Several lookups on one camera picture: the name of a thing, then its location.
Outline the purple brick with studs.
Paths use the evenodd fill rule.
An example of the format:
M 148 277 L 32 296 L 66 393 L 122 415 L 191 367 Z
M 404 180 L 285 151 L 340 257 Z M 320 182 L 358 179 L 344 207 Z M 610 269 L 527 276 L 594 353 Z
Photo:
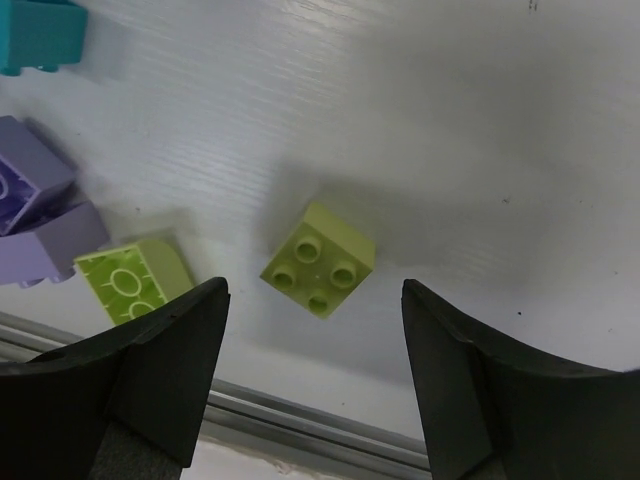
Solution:
M 71 202 L 75 173 L 22 122 L 1 118 L 1 283 L 30 288 L 75 274 L 109 242 L 90 201 Z

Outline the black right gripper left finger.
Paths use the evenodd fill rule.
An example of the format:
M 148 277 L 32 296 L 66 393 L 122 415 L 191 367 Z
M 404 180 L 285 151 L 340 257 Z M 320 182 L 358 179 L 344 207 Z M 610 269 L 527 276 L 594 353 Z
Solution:
M 101 334 L 1 366 L 5 479 L 177 479 L 230 305 L 216 277 Z

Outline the lime two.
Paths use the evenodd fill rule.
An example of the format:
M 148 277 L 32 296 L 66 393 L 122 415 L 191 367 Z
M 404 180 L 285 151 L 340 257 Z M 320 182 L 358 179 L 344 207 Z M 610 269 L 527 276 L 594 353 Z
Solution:
M 115 325 L 144 316 L 194 287 L 176 250 L 154 238 L 85 254 L 74 264 Z

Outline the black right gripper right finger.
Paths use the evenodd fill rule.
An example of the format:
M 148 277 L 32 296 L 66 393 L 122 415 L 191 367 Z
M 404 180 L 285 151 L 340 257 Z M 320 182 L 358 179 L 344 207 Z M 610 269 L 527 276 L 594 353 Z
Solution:
M 419 281 L 402 319 L 436 479 L 635 479 L 639 374 L 536 349 Z

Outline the small teal brick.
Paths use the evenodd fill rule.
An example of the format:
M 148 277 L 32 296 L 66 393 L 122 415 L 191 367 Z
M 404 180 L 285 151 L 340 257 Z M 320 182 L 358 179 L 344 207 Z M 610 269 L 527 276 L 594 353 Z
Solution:
M 81 61 L 88 10 L 72 1 L 1 2 L 1 74 L 55 73 Z

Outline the pale lime square brick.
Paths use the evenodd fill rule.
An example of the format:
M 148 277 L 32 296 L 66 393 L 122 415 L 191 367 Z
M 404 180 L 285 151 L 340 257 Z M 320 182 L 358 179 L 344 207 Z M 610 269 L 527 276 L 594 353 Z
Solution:
M 372 273 L 376 244 L 320 203 L 308 205 L 260 278 L 326 319 Z

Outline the aluminium rail front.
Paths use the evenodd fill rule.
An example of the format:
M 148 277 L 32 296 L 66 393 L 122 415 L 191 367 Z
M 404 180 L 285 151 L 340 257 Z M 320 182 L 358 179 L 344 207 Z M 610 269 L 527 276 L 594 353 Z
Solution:
M 199 391 L 209 440 L 332 477 L 430 478 L 407 387 L 292 356 L 261 358 L 283 367 L 285 379 L 241 386 L 210 378 Z

